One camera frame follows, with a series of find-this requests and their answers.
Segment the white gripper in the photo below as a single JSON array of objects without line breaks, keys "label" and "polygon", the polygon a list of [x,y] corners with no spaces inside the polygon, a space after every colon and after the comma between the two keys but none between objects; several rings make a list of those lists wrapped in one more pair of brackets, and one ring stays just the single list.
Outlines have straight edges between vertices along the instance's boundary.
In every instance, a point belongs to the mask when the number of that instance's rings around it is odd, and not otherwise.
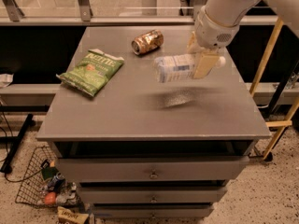
[{"label": "white gripper", "polygon": [[206,14],[206,7],[201,7],[195,20],[194,32],[191,33],[187,44],[188,53],[197,53],[195,55],[195,67],[192,72],[192,78],[200,79],[206,77],[220,58],[219,54],[200,53],[203,48],[226,47],[232,39],[233,31],[212,21]]}]

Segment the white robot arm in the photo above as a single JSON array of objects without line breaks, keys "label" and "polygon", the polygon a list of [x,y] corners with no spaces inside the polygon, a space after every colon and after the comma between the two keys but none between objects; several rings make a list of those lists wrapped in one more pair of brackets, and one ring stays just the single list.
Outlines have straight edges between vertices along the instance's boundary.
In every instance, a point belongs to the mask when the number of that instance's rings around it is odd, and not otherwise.
[{"label": "white robot arm", "polygon": [[[203,78],[224,65],[219,49],[228,46],[246,13],[261,0],[207,0],[194,22],[188,52],[195,55],[192,77]],[[299,36],[299,0],[263,0]]]}]

